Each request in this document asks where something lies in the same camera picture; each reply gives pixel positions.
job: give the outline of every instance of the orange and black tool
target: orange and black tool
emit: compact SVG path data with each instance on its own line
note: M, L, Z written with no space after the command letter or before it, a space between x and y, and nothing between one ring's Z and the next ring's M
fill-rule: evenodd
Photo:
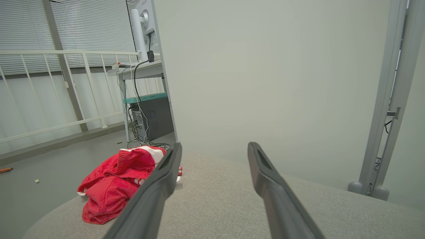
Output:
M4 168L4 169L0 169L0 174L2 174L2 173L7 173L7 172L9 172L10 170L12 170L13 168Z

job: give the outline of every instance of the gray fabric surface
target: gray fabric surface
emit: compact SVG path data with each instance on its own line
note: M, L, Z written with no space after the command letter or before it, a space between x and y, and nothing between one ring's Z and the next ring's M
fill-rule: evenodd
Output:
M166 201L159 239L270 238L248 164L184 154L183 177ZM283 176L328 239L424 238L425 212ZM113 224L81 219L84 197L56 208L24 239L100 239Z

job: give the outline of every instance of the red garment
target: red garment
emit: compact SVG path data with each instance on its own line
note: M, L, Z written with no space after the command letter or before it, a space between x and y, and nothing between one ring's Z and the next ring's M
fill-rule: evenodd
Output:
M82 219L104 224L116 218L165 153L162 148L141 146L120 149L105 160L77 189L79 195L88 196Z

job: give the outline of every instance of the white partition panel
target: white partition panel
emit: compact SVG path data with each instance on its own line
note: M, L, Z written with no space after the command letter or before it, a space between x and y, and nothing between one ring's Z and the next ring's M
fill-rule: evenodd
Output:
M425 31L406 111L383 186L389 202L425 210Z
M178 139L285 174L359 179L390 1L154 0Z

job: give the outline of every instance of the gray floor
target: gray floor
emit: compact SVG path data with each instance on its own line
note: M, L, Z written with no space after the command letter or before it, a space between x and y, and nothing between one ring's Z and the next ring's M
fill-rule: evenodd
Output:
M174 133L154 142L173 144ZM0 174L0 238L21 239L38 219L74 198L95 167L125 147L125 132L119 131L2 167L13 170Z

